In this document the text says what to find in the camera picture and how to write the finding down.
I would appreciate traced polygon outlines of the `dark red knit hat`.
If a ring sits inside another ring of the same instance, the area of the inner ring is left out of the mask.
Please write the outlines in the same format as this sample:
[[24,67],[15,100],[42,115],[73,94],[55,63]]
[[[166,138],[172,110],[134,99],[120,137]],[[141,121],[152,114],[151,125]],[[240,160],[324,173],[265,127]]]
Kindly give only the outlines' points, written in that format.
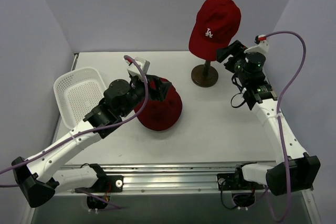
[[179,120],[182,108],[182,99],[176,88],[171,86],[163,102],[148,100],[137,118],[143,126],[150,130],[165,131]]

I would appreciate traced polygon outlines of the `red cap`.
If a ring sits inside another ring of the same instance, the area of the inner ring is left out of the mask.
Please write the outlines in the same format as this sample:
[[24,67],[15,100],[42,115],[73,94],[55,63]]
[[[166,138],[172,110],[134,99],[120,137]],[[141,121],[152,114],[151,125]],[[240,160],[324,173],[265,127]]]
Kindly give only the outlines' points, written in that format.
[[189,51],[203,60],[216,61],[216,50],[229,45],[240,22],[241,12],[233,0],[206,0],[196,15]]

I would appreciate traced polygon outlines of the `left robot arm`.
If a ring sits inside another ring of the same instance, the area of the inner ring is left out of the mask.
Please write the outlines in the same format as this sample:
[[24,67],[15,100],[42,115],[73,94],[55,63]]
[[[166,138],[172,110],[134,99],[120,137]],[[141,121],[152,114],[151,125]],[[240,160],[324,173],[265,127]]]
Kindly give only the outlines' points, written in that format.
[[72,130],[57,142],[28,159],[16,158],[13,173],[28,204],[39,207],[56,193],[103,193],[112,181],[98,164],[62,170],[61,167],[90,145],[106,138],[126,122],[125,117],[138,104],[148,100],[164,101],[171,88],[169,81],[146,75],[130,81],[118,79],[110,83],[103,98]]

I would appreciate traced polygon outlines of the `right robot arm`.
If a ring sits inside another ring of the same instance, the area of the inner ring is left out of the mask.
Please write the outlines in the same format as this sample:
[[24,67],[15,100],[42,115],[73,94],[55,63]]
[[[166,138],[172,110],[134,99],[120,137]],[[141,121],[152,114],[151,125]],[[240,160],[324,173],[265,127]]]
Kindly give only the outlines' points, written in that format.
[[232,82],[240,91],[244,103],[260,121],[275,154],[275,166],[245,163],[236,169],[233,182],[244,189],[251,183],[268,187],[275,196],[301,191],[313,186],[320,161],[301,146],[278,107],[279,97],[263,72],[269,43],[264,37],[255,46],[246,47],[235,41],[217,49],[216,60],[233,73]]

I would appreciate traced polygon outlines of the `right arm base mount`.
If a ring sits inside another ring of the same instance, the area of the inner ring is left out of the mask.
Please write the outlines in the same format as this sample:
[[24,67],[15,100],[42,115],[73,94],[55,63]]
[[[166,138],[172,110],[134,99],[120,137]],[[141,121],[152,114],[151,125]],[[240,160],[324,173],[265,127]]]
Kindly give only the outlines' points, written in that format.
[[[220,202],[227,210],[249,210],[258,203],[263,194],[256,198],[256,191],[265,188],[264,185],[257,182],[249,182],[243,178],[242,166],[237,165],[233,173],[219,173],[217,177],[217,186],[220,191]],[[232,206],[224,203],[223,194],[225,191],[231,191]]]

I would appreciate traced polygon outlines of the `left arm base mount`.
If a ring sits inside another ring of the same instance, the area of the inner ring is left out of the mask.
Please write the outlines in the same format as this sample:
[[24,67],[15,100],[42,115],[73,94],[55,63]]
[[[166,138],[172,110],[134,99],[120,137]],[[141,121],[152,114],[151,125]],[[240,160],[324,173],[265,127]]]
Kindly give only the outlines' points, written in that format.
[[115,204],[108,204],[110,201],[109,194],[114,192],[114,180],[109,178],[105,171],[98,164],[88,164],[85,163],[81,166],[90,167],[96,172],[97,181],[91,187],[84,187],[83,190],[87,193],[103,193],[103,196],[97,196],[96,198],[92,196],[87,196],[87,206],[90,210],[103,211],[103,210],[121,210],[121,207]]

